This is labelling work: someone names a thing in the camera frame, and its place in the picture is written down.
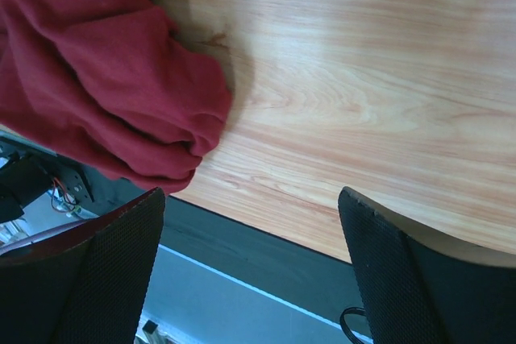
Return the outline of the dark red t-shirt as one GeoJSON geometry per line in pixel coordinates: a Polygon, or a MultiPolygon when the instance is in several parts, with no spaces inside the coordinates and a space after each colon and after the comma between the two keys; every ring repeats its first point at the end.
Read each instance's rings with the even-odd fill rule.
{"type": "Polygon", "coordinates": [[[152,0],[1,0],[1,122],[110,178],[186,188],[232,96],[152,0]]]}

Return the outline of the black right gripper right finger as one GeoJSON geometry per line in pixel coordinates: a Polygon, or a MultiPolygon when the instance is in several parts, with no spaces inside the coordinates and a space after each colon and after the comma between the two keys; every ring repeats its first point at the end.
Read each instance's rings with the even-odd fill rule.
{"type": "Polygon", "coordinates": [[[513,343],[515,256],[452,237],[345,187],[339,218],[375,343],[513,343]]]}

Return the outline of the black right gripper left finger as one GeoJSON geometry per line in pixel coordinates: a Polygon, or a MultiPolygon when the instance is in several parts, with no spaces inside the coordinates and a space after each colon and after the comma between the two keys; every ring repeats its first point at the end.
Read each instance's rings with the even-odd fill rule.
{"type": "Polygon", "coordinates": [[[132,343],[164,226],[153,189],[1,255],[3,343],[132,343]]]}

